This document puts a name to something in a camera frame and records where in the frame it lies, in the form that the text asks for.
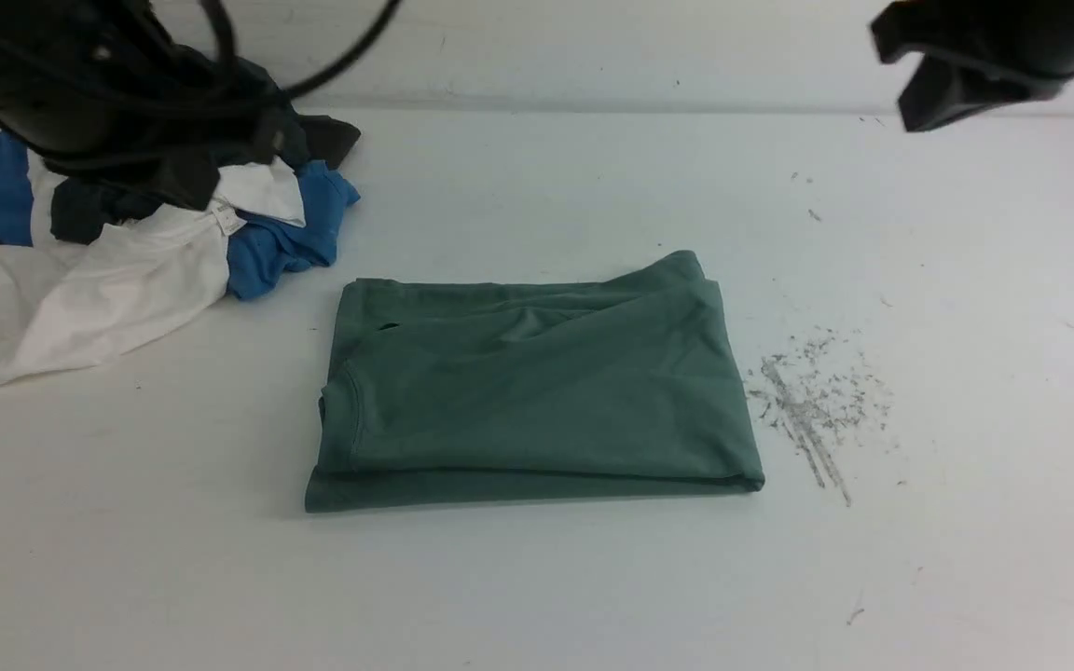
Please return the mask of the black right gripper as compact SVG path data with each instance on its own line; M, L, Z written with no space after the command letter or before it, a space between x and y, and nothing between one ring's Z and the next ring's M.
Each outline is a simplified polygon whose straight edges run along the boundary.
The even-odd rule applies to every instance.
M924 55L898 98L908 133L1049 101L1074 79L1074 1L892 1L870 33L882 63Z

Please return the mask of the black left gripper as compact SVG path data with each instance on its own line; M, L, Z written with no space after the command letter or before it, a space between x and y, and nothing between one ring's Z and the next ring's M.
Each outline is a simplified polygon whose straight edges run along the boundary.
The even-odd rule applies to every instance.
M189 119L126 114L91 148L44 154L43 161L107 210L200 210L222 169L268 166L276 158L294 170L311 159L306 129L290 103Z

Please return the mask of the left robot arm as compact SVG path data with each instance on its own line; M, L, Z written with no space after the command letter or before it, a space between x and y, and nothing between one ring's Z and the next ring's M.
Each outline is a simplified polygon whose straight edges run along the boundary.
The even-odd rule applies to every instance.
M233 44L211 59L149 1L0 1L0 129L49 170L200 210L229 166L308 161L289 103Z

